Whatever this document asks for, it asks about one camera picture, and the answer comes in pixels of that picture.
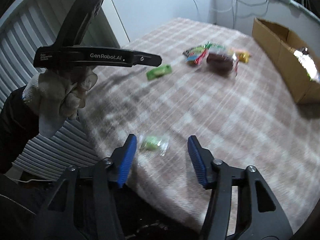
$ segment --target gloved hand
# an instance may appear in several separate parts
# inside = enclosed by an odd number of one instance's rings
[[[97,82],[90,67],[49,70],[33,76],[23,91],[23,101],[39,116],[39,133],[47,138],[59,130],[66,118],[77,117],[85,106],[85,93]]]

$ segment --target green snack package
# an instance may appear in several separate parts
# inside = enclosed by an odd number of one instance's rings
[[[159,148],[161,140],[156,136],[146,136],[143,143],[141,144],[141,148],[147,151],[154,151]]]
[[[147,72],[148,80],[153,80],[158,77],[162,77],[164,75],[172,73],[172,68],[169,64],[161,65],[157,68],[151,69]]]

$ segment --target pink plaid blanket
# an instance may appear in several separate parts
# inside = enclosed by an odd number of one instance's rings
[[[182,52],[207,41],[246,49],[235,81],[185,63]],[[210,192],[197,182],[187,151],[202,147],[230,166],[254,165],[270,185],[296,231],[320,197],[320,121],[315,106],[297,107],[281,76],[250,36],[175,19],[127,48],[160,54],[173,73],[147,81],[150,67],[98,66],[81,119],[99,157],[122,146],[129,133],[170,137],[165,156],[137,151],[128,185],[149,204],[200,230]],[[232,200],[229,229],[236,222]]]

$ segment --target cardboard box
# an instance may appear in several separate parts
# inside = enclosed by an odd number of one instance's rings
[[[307,47],[319,68],[320,59],[316,57],[308,44],[287,27],[257,18],[254,19],[252,37],[282,75],[295,103],[320,102],[320,84],[310,80],[307,71],[292,52],[292,48]]]

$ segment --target snack package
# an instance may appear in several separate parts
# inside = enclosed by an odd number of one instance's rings
[[[237,55],[240,62],[243,62],[243,63],[249,62],[249,57],[251,57],[251,55],[248,51],[243,49],[235,49],[235,48],[231,48],[230,50]]]
[[[169,64],[166,64],[149,70],[146,75],[147,79],[150,81],[170,73],[172,73],[172,68]]]
[[[207,63],[209,68],[220,74],[238,73],[239,59],[236,54],[221,45],[213,45],[208,50]]]
[[[310,80],[320,83],[320,74],[316,68],[316,64],[309,55],[309,50],[306,47],[300,49],[292,49],[293,54],[298,58],[298,61],[307,71]]]
[[[169,137],[166,135],[148,134],[143,132],[140,136],[140,151],[159,153],[164,156],[169,145]]]
[[[187,62],[195,65],[200,65],[202,60],[208,53],[208,49],[212,46],[210,42],[205,45],[199,45],[183,52],[183,55],[187,57]]]

